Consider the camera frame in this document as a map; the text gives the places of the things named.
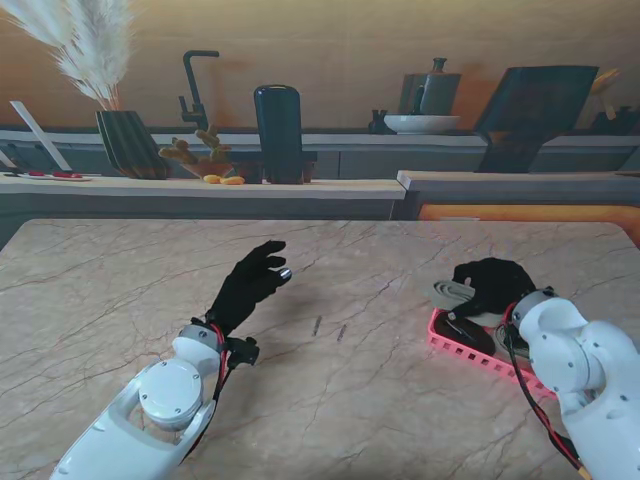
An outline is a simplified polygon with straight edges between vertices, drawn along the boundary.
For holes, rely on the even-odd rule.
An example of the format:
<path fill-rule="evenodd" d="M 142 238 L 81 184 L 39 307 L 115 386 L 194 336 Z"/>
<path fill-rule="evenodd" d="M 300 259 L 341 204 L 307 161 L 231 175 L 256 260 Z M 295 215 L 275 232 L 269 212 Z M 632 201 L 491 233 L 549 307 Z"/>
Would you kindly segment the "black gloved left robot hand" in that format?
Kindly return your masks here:
<path fill-rule="evenodd" d="M 240 260 L 206 312 L 206 323 L 227 337 L 253 313 L 258 303 L 285 285 L 292 276 L 285 267 L 286 259 L 278 256 L 285 247 L 284 241 L 269 240 Z"/>

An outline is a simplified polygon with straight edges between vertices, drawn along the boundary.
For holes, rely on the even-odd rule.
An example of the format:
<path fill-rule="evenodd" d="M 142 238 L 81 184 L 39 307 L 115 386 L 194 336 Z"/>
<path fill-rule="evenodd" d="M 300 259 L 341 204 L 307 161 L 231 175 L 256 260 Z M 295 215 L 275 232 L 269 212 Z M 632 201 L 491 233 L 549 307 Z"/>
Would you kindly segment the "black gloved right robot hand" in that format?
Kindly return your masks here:
<path fill-rule="evenodd" d="M 450 314 L 470 318 L 485 313 L 501 315 L 513 303 L 536 290 L 529 274 L 511 260 L 494 257 L 457 265 L 453 281 L 474 289 L 473 297 Z"/>

